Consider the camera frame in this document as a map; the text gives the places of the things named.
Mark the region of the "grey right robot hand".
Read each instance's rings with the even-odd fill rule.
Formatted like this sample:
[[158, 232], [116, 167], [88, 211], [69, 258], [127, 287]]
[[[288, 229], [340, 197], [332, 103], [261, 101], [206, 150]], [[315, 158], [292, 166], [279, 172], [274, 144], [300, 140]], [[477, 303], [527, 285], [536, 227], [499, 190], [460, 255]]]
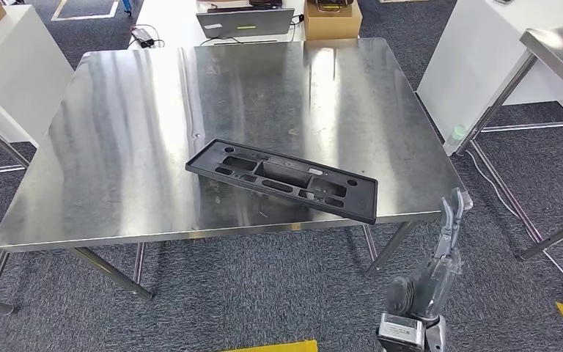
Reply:
[[461, 259], [457, 249], [464, 214], [464, 199], [457, 187], [451, 200], [441, 198], [440, 234], [433, 255], [413, 278], [414, 298], [411, 315], [420, 320], [435, 320], [449, 297], [452, 283], [460, 273]]

